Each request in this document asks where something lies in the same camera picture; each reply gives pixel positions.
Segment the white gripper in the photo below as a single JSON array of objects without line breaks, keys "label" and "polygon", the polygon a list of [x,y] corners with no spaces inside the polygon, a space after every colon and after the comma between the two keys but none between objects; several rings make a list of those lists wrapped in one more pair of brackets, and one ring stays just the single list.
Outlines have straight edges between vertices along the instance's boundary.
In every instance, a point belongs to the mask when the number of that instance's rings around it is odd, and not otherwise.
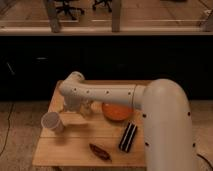
[{"label": "white gripper", "polygon": [[89,116],[93,113],[91,100],[84,100],[81,104],[82,99],[80,97],[65,96],[64,97],[64,109],[67,111],[78,111],[81,107],[81,113],[83,116]]}]

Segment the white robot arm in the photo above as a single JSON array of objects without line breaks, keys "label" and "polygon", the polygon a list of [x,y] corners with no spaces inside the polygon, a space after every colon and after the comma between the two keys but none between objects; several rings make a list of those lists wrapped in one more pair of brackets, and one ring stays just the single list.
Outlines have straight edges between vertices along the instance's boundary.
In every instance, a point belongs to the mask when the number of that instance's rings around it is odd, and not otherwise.
[{"label": "white robot arm", "polygon": [[183,88],[170,79],[148,85],[88,84],[78,71],[59,86],[67,106],[83,99],[141,111],[147,171],[199,171],[192,114]]}]

